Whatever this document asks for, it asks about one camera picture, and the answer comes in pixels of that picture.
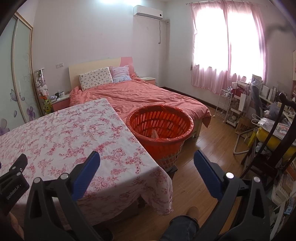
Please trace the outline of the floral white pillow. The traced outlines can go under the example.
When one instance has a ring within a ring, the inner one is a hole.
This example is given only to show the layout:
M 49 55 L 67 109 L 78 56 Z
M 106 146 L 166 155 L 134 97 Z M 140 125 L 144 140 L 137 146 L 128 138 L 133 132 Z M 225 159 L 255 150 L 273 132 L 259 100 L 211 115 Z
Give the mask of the floral white pillow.
M 113 82 L 109 67 L 99 68 L 79 75 L 82 91 Z

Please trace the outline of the bed with salmon duvet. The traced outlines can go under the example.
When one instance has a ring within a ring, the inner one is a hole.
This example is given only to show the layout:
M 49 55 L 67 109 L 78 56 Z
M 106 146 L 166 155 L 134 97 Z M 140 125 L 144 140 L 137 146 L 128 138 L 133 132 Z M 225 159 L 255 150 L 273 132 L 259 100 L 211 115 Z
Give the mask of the bed with salmon duvet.
M 70 106 L 105 98 L 123 121 L 138 108 L 163 104 L 180 108 L 194 121 L 193 135 L 199 136 L 201 125 L 208 127 L 210 110 L 201 102 L 169 90 L 149 84 L 140 79 L 99 85 L 88 90 L 75 87 L 70 92 Z

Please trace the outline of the green frog plush toy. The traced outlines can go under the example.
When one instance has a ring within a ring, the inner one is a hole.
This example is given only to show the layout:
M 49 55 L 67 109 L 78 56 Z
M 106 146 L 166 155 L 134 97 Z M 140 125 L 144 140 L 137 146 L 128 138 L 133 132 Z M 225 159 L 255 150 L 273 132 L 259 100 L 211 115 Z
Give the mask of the green frog plush toy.
M 45 111 L 45 114 L 52 113 L 53 108 L 52 108 L 52 104 L 51 104 L 51 100 L 50 99 L 45 99 L 44 100 L 44 111 Z

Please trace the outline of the left pink nightstand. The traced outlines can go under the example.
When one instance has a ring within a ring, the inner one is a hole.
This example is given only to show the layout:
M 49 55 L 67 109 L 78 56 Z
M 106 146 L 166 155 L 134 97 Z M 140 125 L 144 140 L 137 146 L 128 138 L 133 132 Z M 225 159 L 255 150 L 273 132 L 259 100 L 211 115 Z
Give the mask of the left pink nightstand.
M 70 94 L 66 94 L 52 103 L 53 111 L 68 108 L 70 105 Z

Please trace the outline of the pink nightstand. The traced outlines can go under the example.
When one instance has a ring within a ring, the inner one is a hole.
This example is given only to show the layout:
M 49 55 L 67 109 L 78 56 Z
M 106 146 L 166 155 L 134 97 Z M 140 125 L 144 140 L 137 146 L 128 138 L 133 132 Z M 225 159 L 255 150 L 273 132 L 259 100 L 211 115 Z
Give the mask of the pink nightstand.
M 149 84 L 152 84 L 152 85 L 156 85 L 156 79 L 155 78 L 152 78 L 152 77 L 139 77 L 141 80 L 149 83 Z
M 70 94 L 66 94 L 52 103 L 53 111 L 68 108 L 70 105 Z

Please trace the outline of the cardboard box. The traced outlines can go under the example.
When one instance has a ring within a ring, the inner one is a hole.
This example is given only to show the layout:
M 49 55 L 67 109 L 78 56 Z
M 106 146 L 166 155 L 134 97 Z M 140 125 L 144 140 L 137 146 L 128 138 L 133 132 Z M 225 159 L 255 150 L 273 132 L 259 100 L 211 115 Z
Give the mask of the cardboard box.
M 241 116 L 236 126 L 235 133 L 240 134 L 242 132 L 254 129 L 255 127 L 256 125 L 254 125 L 249 118 Z

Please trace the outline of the wall power socket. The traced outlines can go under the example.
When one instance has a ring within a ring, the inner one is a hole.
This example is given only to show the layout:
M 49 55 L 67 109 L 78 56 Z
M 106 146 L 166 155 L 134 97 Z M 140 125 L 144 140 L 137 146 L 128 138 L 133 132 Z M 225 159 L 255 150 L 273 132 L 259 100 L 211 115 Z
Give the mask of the wall power socket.
M 56 64 L 56 68 L 61 68 L 61 67 L 64 67 L 64 63 L 59 63 L 59 64 Z

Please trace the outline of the clear tube of plush toys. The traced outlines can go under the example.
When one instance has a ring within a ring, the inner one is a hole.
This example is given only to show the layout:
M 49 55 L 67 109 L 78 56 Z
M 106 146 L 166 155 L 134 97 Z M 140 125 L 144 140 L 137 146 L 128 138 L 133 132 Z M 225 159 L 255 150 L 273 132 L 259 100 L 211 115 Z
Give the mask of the clear tube of plush toys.
M 44 110 L 44 101 L 48 99 L 49 96 L 48 87 L 44 77 L 44 68 L 34 72 L 34 81 L 41 109 Z

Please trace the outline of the red plastic laundry basket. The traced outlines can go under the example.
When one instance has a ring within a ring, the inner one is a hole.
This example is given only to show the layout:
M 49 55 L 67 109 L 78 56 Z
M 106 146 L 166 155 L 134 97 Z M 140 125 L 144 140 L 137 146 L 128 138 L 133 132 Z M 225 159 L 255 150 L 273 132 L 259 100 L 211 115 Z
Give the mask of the red plastic laundry basket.
M 126 118 L 126 125 L 166 172 L 176 164 L 184 141 L 194 129 L 189 114 L 162 104 L 136 109 Z

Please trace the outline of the pink floral tablecloth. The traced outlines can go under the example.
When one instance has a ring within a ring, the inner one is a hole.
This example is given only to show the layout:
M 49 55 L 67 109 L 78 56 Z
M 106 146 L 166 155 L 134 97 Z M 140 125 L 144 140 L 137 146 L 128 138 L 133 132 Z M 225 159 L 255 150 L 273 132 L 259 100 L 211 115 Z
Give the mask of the pink floral tablecloth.
M 1 173 L 25 154 L 23 175 L 58 178 L 96 151 L 100 166 L 78 205 L 91 225 L 110 220 L 141 197 L 160 215 L 172 211 L 173 185 L 105 98 L 75 105 L 1 136 Z

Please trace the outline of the sliding wardrobe floral glass doors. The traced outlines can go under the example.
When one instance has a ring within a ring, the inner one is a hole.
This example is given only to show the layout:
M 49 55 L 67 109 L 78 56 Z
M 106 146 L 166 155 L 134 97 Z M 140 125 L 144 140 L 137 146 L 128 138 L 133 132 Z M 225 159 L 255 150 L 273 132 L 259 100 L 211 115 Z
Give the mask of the sliding wardrobe floral glass doors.
M 15 13 L 1 34 L 1 135 L 43 115 L 32 70 L 32 31 Z

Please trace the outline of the white mug on nightstand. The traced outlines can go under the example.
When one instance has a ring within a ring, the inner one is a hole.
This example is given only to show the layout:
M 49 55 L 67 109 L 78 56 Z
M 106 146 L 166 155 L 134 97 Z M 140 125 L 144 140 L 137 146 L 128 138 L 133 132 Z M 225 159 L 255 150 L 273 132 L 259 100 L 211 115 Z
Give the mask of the white mug on nightstand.
M 59 92 L 59 97 L 63 97 L 65 95 L 65 92 Z

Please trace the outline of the white wall air conditioner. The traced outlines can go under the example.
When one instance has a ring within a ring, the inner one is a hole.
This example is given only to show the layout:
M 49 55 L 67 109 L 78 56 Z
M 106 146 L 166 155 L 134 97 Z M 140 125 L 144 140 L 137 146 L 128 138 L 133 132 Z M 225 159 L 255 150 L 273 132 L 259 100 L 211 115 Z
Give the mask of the white wall air conditioner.
M 146 18 L 151 18 L 155 20 L 163 19 L 163 12 L 159 9 L 150 8 L 147 6 L 137 5 L 133 8 L 134 16 L 143 16 Z

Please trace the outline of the pink window curtain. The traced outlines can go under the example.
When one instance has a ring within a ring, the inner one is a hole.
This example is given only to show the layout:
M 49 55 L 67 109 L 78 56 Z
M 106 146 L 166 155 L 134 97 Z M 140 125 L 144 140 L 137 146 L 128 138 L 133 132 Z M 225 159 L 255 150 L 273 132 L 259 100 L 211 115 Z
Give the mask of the pink window curtain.
M 194 87 L 219 94 L 233 82 L 267 79 L 267 47 L 260 5 L 249 1 L 190 4 Z

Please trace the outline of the striped pink pillow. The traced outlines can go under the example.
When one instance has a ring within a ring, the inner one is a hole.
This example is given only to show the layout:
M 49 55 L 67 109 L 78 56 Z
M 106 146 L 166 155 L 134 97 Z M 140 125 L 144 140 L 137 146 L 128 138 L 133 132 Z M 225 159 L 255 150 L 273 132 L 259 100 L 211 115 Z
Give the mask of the striped pink pillow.
M 110 72 L 114 83 L 131 80 L 130 67 L 128 65 L 121 67 L 110 66 Z

